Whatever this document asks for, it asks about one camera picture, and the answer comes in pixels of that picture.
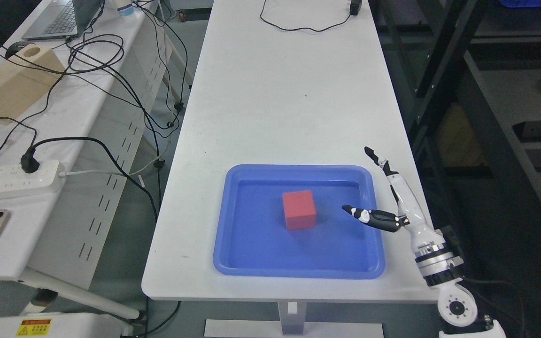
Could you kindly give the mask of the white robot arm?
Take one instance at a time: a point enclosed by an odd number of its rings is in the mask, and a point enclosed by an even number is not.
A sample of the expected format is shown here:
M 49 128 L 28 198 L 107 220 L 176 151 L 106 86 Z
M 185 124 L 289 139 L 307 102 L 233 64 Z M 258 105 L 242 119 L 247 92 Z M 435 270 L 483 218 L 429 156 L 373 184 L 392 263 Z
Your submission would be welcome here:
M 447 324 L 440 338 L 505 337 L 497 320 L 479 317 L 474 295 L 460 284 L 464 260 L 449 249 L 442 235 L 433 230 L 415 231 L 411 248 L 423 279 L 438 291 L 438 312 Z

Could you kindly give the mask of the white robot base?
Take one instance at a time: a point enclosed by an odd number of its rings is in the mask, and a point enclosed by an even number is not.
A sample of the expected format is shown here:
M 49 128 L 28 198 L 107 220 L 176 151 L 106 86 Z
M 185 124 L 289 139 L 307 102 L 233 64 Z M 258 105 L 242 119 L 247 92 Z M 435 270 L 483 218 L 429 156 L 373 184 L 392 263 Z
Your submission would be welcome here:
M 122 338 L 133 326 L 96 313 L 32 313 L 0 317 L 0 338 Z

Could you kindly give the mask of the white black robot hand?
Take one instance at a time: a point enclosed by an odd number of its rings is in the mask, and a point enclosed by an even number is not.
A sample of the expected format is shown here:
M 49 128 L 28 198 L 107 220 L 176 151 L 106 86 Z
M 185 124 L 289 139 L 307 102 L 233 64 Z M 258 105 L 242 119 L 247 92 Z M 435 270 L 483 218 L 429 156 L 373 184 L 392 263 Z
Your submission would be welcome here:
M 393 197 L 397 203 L 396 214 L 374 209 L 355 208 L 343 205 L 342 209 L 361 223 L 379 230 L 397 232 L 406 229 L 411 235 L 411 247 L 417 260 L 424 255 L 437 255 L 445 252 L 446 241 L 429 225 L 418 199 L 408 182 L 399 172 L 390 168 L 389 161 L 369 147 L 363 148 L 365 154 L 379 166 L 389 181 Z

